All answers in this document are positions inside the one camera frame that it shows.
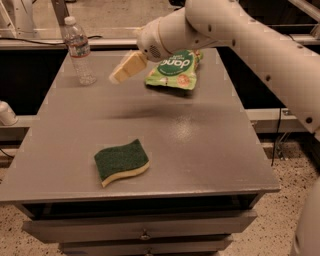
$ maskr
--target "snack bag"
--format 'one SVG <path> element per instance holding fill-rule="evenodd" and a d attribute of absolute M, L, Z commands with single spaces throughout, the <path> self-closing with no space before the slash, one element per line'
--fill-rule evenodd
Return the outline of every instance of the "snack bag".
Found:
<path fill-rule="evenodd" d="M 195 71 L 202 58 L 199 50 L 179 51 L 153 68 L 145 78 L 145 83 L 193 90 L 197 82 Z"/>

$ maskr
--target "table top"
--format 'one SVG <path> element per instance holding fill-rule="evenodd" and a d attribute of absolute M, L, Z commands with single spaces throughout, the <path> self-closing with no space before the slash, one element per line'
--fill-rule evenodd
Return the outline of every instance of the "table top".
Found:
<path fill-rule="evenodd" d="M 98 81 L 81 86 L 67 56 L 0 185 L 0 202 L 63 202 L 267 193 L 279 190 L 215 49 L 193 91 L 146 87 L 155 65 L 120 85 L 108 76 L 125 51 L 90 55 Z M 94 155 L 139 139 L 143 174 L 103 188 Z"/>

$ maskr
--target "clear bottle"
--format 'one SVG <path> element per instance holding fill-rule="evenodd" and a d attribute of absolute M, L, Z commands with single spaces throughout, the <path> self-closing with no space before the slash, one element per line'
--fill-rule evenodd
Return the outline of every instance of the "clear bottle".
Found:
<path fill-rule="evenodd" d="M 5 101 L 0 101 L 0 121 L 3 125 L 14 125 L 18 122 L 18 117 Z"/>
<path fill-rule="evenodd" d="M 68 46 L 69 55 L 79 77 L 79 81 L 83 85 L 93 84 L 97 78 L 93 74 L 88 61 L 90 54 L 88 38 L 83 28 L 77 24 L 75 17 L 66 17 L 64 21 L 66 24 L 64 42 Z"/>

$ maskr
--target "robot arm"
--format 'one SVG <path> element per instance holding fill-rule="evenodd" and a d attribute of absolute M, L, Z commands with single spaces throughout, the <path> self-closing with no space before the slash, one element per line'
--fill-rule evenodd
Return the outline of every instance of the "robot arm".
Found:
<path fill-rule="evenodd" d="M 320 140 L 320 57 L 250 17 L 235 0 L 187 0 L 147 24 L 138 47 L 160 61 L 182 49 L 230 47 Z"/>

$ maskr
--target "drawer handle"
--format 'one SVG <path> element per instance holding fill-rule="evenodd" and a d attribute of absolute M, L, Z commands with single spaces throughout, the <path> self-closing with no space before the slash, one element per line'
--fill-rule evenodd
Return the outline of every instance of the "drawer handle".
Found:
<path fill-rule="evenodd" d="M 150 240 L 150 239 L 151 239 L 151 236 L 149 236 L 148 233 L 147 233 L 147 230 L 144 229 L 143 230 L 143 234 L 140 236 L 140 240 L 147 241 L 147 240 Z"/>

